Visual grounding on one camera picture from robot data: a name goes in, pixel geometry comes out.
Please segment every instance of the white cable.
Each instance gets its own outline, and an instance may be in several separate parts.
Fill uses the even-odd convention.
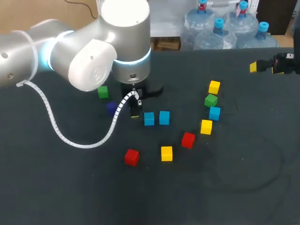
[[[46,95],[43,93],[43,91],[37,86],[35,85],[34,83],[30,82],[30,81],[26,81],[24,84],[32,87],[39,95],[40,97],[42,98],[45,106],[46,106],[46,109],[47,109],[47,112],[49,114],[49,118],[50,118],[50,121],[51,121],[51,124],[53,126],[53,129],[55,131],[55,133],[58,135],[58,137],[60,137],[60,139],[62,141],[64,141],[65,143],[67,143],[68,145],[71,145],[73,147],[76,147],[76,148],[80,148],[80,149],[92,149],[92,148],[95,148],[95,147],[98,147],[100,146],[101,144],[103,144],[104,142],[106,142],[108,140],[108,138],[112,135],[113,133],[113,130],[114,130],[114,127],[116,126],[116,122],[117,122],[117,119],[118,119],[118,116],[119,116],[119,113],[122,109],[122,107],[124,106],[124,104],[127,102],[127,100],[131,97],[131,96],[134,96],[136,98],[136,100],[139,99],[139,95],[138,93],[133,90],[131,92],[129,92],[124,98],[123,100],[120,102],[120,104],[118,105],[118,108],[113,116],[113,119],[112,119],[112,124],[111,124],[111,127],[109,128],[107,134],[105,135],[105,137],[95,143],[95,144],[88,144],[88,145],[83,145],[83,144],[77,144],[77,143],[74,143],[72,141],[70,141],[69,139],[67,139],[59,130],[59,128],[57,127],[57,124],[55,122],[55,118],[53,116],[53,113],[52,113],[52,110],[51,110],[51,107],[50,107],[50,104],[48,102],[48,99],[46,98]]]

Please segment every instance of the wall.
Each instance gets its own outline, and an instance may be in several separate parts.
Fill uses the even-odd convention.
[[[94,17],[98,16],[96,0],[68,1],[86,3]],[[0,0],[0,33],[29,30],[30,26],[46,19],[59,19],[75,29],[94,20],[86,6],[64,0]]]

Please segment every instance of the blue cube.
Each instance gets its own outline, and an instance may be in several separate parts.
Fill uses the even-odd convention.
[[[144,125],[145,126],[154,126],[154,112],[145,112],[144,113]]]
[[[159,124],[160,125],[169,125],[170,124],[170,112],[169,111],[160,111]]]
[[[117,108],[118,108],[118,105],[115,102],[106,103],[107,112],[111,116],[114,116],[114,113],[116,112]]]
[[[221,109],[219,107],[211,107],[210,108],[210,120],[219,121]]]

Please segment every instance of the green cube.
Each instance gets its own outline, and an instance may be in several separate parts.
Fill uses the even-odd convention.
[[[108,89],[107,86],[98,87],[99,98],[108,98]]]
[[[216,106],[217,102],[218,102],[218,98],[212,94],[209,94],[205,98],[204,105],[207,107],[213,107],[213,106]]]

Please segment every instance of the yellow cube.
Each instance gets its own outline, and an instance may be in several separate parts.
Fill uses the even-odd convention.
[[[211,120],[202,120],[201,123],[201,134],[210,135],[212,130],[212,121]]]
[[[171,146],[161,147],[161,161],[173,161],[173,151]]]
[[[220,84],[221,84],[221,83],[218,82],[218,81],[211,81],[211,82],[210,82],[210,88],[208,89],[208,92],[209,92],[210,94],[215,94],[215,95],[217,95],[218,92],[219,92]]]

